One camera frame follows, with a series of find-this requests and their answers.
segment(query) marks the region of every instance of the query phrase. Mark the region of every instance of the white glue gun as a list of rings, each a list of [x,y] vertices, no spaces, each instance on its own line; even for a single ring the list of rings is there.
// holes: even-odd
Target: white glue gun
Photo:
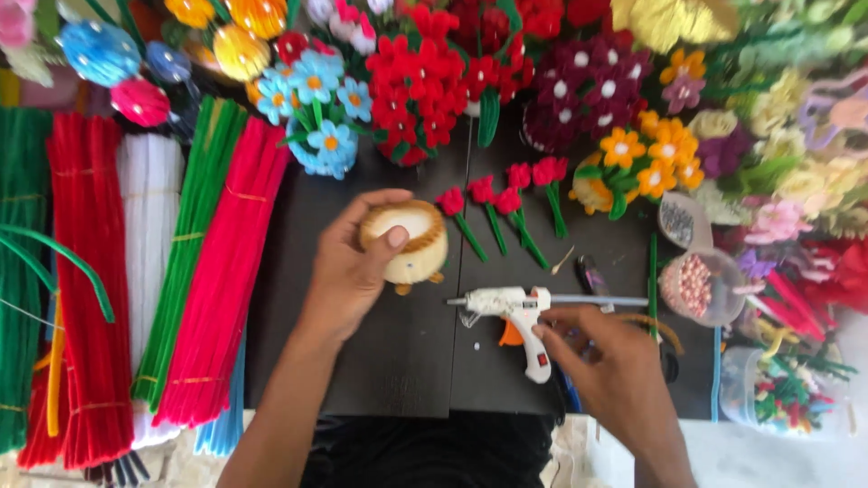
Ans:
[[[530,294],[522,287],[479,288],[468,292],[464,298],[447,300],[447,305],[464,306],[473,312],[469,318],[461,317],[465,326],[471,327],[484,315],[496,315],[512,323],[524,339],[524,353],[528,368],[524,374],[536,383],[545,383],[551,376],[551,363],[545,346],[530,328],[536,324],[540,313],[551,308],[553,303],[596,303],[644,307],[648,299],[594,295],[552,295],[549,290],[533,287]]]

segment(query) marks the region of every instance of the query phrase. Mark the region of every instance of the black table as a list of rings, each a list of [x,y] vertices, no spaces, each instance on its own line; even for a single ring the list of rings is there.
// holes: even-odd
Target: black table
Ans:
[[[452,141],[435,160],[419,168],[398,168],[373,147],[360,144],[355,168],[344,181],[306,175],[293,165],[280,188],[268,230],[248,319],[245,404],[259,404],[286,336],[299,315],[311,274],[319,232],[357,194],[377,188],[407,188],[433,201],[447,188],[494,174],[495,190],[506,185],[503,172],[513,162],[535,162],[542,155],[524,146],[518,135],[521,107],[503,108],[500,126],[488,148],[476,145],[473,121],[465,116],[452,131]],[[575,245],[569,264],[552,276],[519,246],[509,223],[501,219],[508,255],[500,255],[485,212],[468,202],[465,219],[489,256],[482,263],[451,219],[449,258],[442,284],[421,283],[410,295],[397,296],[387,285],[383,296],[347,342],[335,366],[324,412],[349,415],[447,417],[450,409],[554,413],[561,400],[552,380],[537,385],[524,376],[522,347],[497,345],[503,323],[480,319],[462,325],[457,307],[445,299],[479,287],[521,285],[547,287],[553,293],[581,293],[572,260],[594,256],[612,294],[645,296],[649,236],[656,229],[656,207],[643,199],[628,207],[618,221],[605,214],[587,216],[567,200],[571,172],[592,150],[578,142],[571,154],[568,178],[561,185],[562,212],[569,237],[555,237],[548,199],[541,188],[524,194],[528,229],[550,265]],[[680,253],[659,239],[661,259]],[[679,417],[710,419],[713,373],[713,330],[667,310],[660,301],[659,318],[670,325],[687,353],[681,374],[669,390]]]

